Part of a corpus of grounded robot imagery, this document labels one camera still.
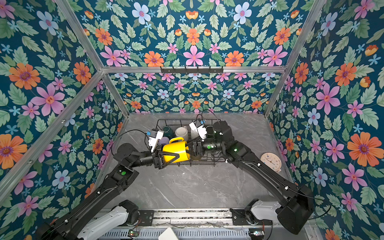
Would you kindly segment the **yellow mug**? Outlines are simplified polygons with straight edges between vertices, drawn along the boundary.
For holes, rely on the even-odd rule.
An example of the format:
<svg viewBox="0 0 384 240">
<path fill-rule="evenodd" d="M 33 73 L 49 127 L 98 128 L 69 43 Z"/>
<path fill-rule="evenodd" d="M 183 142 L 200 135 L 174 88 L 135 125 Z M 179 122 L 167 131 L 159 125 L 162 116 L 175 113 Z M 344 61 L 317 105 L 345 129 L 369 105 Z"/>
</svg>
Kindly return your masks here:
<svg viewBox="0 0 384 240">
<path fill-rule="evenodd" d="M 183 138 L 178 137 L 171 139 L 169 144 L 164 145 L 163 147 L 163 152 L 180 154 L 180 158 L 174 163 L 189 161 L 191 159 L 191 155 L 188 153 L 188 151 L 189 147 L 187 146 L 187 142 Z"/>
</svg>

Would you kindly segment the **red white mug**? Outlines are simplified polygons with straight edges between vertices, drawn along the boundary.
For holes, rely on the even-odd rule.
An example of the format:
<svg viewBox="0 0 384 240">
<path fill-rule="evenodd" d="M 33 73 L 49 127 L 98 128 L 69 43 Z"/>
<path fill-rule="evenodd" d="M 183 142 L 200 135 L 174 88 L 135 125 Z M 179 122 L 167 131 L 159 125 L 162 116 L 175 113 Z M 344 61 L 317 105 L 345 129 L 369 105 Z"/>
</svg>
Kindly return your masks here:
<svg viewBox="0 0 384 240">
<path fill-rule="evenodd" d="M 187 127 L 179 127 L 175 130 L 175 135 L 178 138 L 183 138 L 185 141 L 189 139 L 189 132 Z"/>
</svg>

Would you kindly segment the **white green mug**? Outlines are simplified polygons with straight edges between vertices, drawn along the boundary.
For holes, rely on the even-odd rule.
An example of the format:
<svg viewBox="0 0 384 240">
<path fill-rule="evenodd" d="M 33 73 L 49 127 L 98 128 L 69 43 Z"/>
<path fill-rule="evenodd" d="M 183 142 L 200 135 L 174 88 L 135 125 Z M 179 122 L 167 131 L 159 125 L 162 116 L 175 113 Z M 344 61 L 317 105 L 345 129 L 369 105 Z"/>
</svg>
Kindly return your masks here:
<svg viewBox="0 0 384 240">
<path fill-rule="evenodd" d="M 174 130 L 169 126 L 164 126 L 162 131 L 164 132 L 164 137 L 167 137 L 168 139 L 173 139 L 176 136 Z"/>
</svg>

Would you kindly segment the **lavender cup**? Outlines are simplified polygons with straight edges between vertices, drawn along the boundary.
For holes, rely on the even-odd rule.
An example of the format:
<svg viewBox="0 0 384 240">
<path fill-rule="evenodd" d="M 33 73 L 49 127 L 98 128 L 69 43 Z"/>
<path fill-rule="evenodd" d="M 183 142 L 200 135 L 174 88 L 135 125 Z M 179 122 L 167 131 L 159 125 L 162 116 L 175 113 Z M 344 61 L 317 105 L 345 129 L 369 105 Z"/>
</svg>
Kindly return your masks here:
<svg viewBox="0 0 384 240">
<path fill-rule="evenodd" d="M 159 141 L 158 141 L 158 144 L 159 145 L 167 145 L 169 144 L 170 142 L 170 139 L 168 137 L 162 137 Z"/>
</svg>

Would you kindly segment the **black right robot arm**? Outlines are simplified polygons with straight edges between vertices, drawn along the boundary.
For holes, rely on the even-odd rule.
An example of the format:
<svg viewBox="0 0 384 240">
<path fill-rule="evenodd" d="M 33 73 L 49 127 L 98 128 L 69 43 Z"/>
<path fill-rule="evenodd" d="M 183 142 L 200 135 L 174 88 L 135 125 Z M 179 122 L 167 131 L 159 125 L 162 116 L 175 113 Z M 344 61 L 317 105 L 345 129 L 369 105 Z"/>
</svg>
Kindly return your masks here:
<svg viewBox="0 0 384 240">
<path fill-rule="evenodd" d="M 225 161 L 256 179 L 275 198 L 273 202 L 252 200 L 242 215 L 248 223 L 278 222 L 290 233 L 300 233 L 315 209 L 310 188 L 291 183 L 267 166 L 246 144 L 235 139 L 227 122 L 217 121 L 209 127 L 196 126 L 192 122 L 189 126 L 191 132 L 197 134 L 188 141 L 192 156 L 219 154 Z"/>
</svg>

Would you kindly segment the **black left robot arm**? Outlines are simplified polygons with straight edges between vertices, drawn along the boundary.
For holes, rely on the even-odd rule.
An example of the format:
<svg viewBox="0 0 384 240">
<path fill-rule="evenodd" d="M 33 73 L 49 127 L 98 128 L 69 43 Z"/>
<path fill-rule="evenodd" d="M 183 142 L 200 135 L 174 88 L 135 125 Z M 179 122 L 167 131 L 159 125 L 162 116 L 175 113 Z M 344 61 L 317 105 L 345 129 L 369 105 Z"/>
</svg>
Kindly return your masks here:
<svg viewBox="0 0 384 240">
<path fill-rule="evenodd" d="M 91 240 L 98 239 L 117 226 L 136 228 L 146 224 L 153 212 L 141 212 L 136 204 L 124 200 L 106 215 L 94 220 L 110 201 L 124 192 L 138 177 L 136 167 L 157 165 L 162 168 L 180 158 L 175 152 L 161 148 L 139 152 L 129 143 L 122 144 L 114 154 L 120 163 L 107 174 L 104 181 L 88 198 L 55 222 L 44 223 L 36 231 L 36 240 Z"/>
</svg>

